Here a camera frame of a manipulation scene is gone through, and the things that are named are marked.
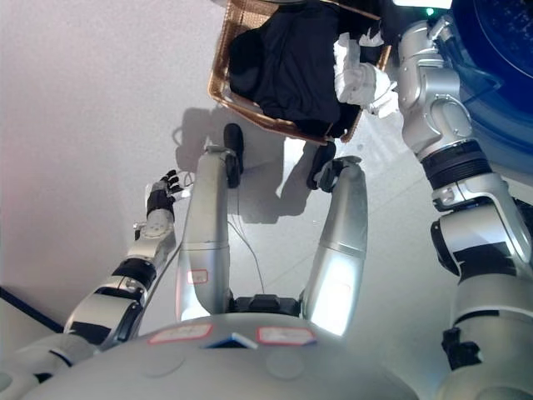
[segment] silver robot leg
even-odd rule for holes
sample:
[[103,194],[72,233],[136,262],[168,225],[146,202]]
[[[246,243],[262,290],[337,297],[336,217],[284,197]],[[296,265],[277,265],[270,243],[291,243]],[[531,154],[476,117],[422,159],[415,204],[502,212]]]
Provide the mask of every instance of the silver robot leg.
[[198,161],[197,175],[178,255],[177,319],[224,313],[231,297],[227,236],[227,157],[210,146]]
[[366,257],[365,173],[357,157],[327,164],[319,180],[331,204],[303,293],[303,317],[343,336],[356,309]]

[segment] robotic arm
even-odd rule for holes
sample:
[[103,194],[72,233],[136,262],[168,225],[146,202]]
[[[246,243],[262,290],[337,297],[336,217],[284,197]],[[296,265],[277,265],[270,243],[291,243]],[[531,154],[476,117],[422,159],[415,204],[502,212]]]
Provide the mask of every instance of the robotic arm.
[[442,57],[452,20],[412,26],[400,43],[403,138],[421,162],[437,210],[439,261],[460,277],[442,347],[454,370],[440,399],[533,395],[531,236],[507,184],[472,137],[459,77]]
[[176,246],[172,194],[179,190],[176,171],[153,184],[147,221],[136,225],[136,240],[126,259],[74,309],[65,333],[81,336],[101,351],[136,335],[143,309]]

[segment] tiled floor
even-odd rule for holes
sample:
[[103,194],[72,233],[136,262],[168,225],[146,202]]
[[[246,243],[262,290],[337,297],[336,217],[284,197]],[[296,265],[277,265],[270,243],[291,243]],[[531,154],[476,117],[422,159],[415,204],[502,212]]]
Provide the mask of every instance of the tiled floor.
[[[269,293],[294,297],[303,288],[329,195],[305,187],[312,147],[261,132],[207,97],[218,3],[2,2],[2,284],[60,322],[125,254],[145,185],[176,163],[194,172],[203,146],[221,143],[230,121],[246,141],[230,219]],[[337,154],[363,159],[370,209],[347,345],[429,398],[448,371],[441,331],[456,285],[431,246],[430,186],[401,140],[399,115],[365,116]],[[176,205],[178,235],[186,211],[187,200]],[[252,253],[232,230],[230,240],[233,292],[257,293]],[[174,274],[175,265],[144,332],[172,323]]]

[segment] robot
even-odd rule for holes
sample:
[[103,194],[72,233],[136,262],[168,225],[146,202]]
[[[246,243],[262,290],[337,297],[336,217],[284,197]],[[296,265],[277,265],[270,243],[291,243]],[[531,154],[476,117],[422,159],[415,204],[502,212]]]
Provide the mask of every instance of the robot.
[[[450,17],[411,26],[399,51],[402,136],[445,214],[431,225],[439,261],[459,277],[442,347],[451,373],[438,399],[532,399],[531,235],[472,137],[460,82],[442,53]],[[114,273],[72,312],[63,334],[19,350],[0,371],[0,399],[357,398],[416,394],[350,357],[342,338],[366,256],[364,172],[336,158],[315,176],[331,205],[298,299],[235,297],[229,288],[227,190],[242,173],[242,134],[200,158],[177,249],[178,324],[138,337],[143,311],[177,247],[175,172],[152,186],[147,221]]]

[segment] wicker basket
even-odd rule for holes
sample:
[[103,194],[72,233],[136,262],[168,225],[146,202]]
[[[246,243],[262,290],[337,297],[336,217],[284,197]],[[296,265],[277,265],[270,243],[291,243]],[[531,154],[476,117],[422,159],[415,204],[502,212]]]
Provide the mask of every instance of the wicker basket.
[[[327,1],[338,4],[354,13],[360,13],[372,19],[379,19],[376,15],[363,12],[353,7],[340,4],[338,1]],[[295,123],[283,119],[271,118],[262,113],[262,110],[254,102],[236,95],[230,90],[229,85],[229,45],[233,38],[241,33],[254,28],[259,28],[277,10],[274,3],[263,2],[261,0],[228,0],[224,25],[218,42],[217,53],[213,61],[212,73],[209,78],[207,91],[209,95],[221,105],[230,108],[235,113],[244,117],[248,121],[255,123],[259,127],[274,133],[280,133],[291,138],[304,139],[308,142],[318,144],[326,143],[326,136],[323,138],[310,137],[301,132]],[[384,46],[378,64],[380,69],[384,69],[391,52],[390,46]],[[361,118],[362,111],[357,115],[356,121],[351,129],[341,137],[346,143],[350,141],[357,124]]]

